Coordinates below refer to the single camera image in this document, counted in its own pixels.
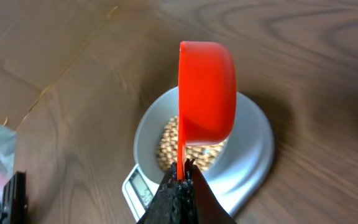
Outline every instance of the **orange plastic scoop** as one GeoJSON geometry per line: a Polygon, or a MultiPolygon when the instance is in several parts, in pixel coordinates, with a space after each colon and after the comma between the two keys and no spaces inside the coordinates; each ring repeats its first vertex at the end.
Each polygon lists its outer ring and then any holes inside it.
{"type": "Polygon", "coordinates": [[[233,59],[214,42],[180,44],[178,180],[184,178],[186,145],[210,145],[227,138],[236,114],[233,59]]]}

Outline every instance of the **scale display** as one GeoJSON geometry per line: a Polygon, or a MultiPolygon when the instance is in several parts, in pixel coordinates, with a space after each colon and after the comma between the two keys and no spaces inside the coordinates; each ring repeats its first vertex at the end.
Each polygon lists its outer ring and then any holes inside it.
{"type": "Polygon", "coordinates": [[[137,197],[143,205],[143,208],[146,210],[150,202],[153,200],[153,194],[138,170],[135,170],[133,175],[130,177],[129,182],[134,188],[137,197]]]}

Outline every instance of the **brown table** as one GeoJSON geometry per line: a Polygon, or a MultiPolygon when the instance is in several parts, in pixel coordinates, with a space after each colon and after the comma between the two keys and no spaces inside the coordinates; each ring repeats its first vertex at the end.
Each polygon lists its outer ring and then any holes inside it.
{"type": "Polygon", "coordinates": [[[358,1],[140,1],[97,28],[17,130],[32,223],[132,223],[136,127],[177,84],[181,40],[224,44],[276,158],[239,223],[358,223],[358,1]]]}

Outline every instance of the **kitchen scale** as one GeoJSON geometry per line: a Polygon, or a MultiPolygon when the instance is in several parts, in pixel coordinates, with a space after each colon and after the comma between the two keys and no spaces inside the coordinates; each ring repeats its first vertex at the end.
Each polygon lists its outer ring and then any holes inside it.
{"type": "MultiPolygon", "coordinates": [[[[264,180],[273,160],[273,134],[262,110],[237,93],[236,118],[221,157],[204,173],[222,208],[234,216],[264,180]]],[[[136,164],[122,185],[128,206],[138,221],[159,184],[149,180],[136,164]]]]}

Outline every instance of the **grain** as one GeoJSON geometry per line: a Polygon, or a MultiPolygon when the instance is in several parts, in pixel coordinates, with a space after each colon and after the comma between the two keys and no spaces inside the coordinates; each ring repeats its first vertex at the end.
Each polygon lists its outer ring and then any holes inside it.
{"type": "MultiPolygon", "coordinates": [[[[206,171],[222,151],[225,142],[226,140],[213,146],[186,146],[186,158],[196,159],[195,165],[197,165],[201,171],[206,171]]],[[[156,149],[155,155],[160,169],[169,169],[172,162],[177,160],[177,149],[178,116],[174,116],[170,118],[169,122],[164,126],[161,140],[156,149]]]]}

